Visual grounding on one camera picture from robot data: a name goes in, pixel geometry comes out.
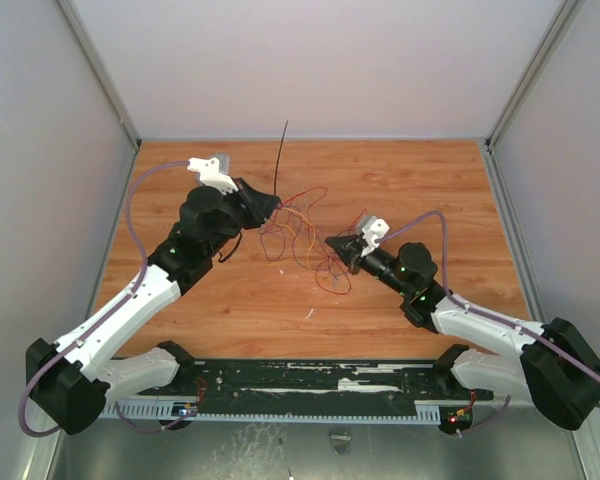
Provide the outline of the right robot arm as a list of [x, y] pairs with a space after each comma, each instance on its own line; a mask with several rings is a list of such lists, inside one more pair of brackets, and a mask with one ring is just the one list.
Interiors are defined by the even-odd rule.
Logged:
[[352, 274], [364, 271], [402, 297], [415, 327], [469, 341], [437, 361], [436, 391], [456, 398], [478, 389], [532, 403], [555, 425], [575, 431], [600, 402], [600, 358], [571, 322], [524, 321], [477, 307], [439, 284], [438, 267], [422, 243], [398, 253], [367, 244], [362, 235], [326, 241]]

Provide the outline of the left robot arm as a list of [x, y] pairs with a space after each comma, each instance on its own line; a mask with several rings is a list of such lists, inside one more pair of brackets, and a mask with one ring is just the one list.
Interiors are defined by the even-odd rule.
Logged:
[[131, 282], [104, 307], [53, 343], [33, 342], [25, 354], [26, 401], [69, 435], [88, 428], [106, 406], [142, 391], [188, 392], [193, 358], [172, 341], [123, 360], [115, 354], [148, 320], [175, 303], [213, 267], [213, 258], [243, 231], [258, 229], [280, 204], [243, 179], [231, 193], [191, 190], [167, 238]]

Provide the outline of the black zip tie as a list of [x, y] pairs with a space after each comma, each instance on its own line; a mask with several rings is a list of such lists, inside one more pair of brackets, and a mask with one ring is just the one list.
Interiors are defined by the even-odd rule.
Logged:
[[289, 119], [286, 119], [284, 126], [283, 126], [282, 133], [281, 133], [281, 137], [279, 140], [279, 144], [278, 144], [278, 150], [277, 150], [276, 162], [275, 162], [275, 168], [274, 168], [274, 175], [273, 175], [272, 192], [276, 196], [278, 193], [278, 179], [279, 179], [281, 157], [282, 157], [282, 152], [283, 152], [283, 148], [284, 148], [284, 142], [286, 140], [286, 134], [288, 131], [288, 127], [289, 127]]

